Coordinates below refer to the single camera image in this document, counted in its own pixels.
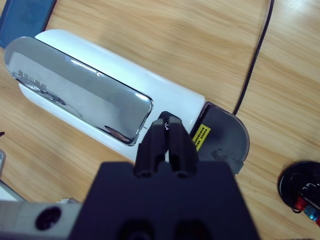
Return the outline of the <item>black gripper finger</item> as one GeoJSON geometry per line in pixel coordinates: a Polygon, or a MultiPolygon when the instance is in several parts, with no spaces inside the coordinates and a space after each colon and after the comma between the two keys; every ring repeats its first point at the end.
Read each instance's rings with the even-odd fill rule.
{"type": "Polygon", "coordinates": [[[137,178],[149,178],[158,171],[158,165],[165,161],[165,120],[155,120],[138,145],[133,173],[137,178]]]}
{"type": "Polygon", "coordinates": [[[177,177],[195,176],[199,162],[195,143],[181,119],[170,116],[167,125],[167,146],[172,171],[177,177]]]}

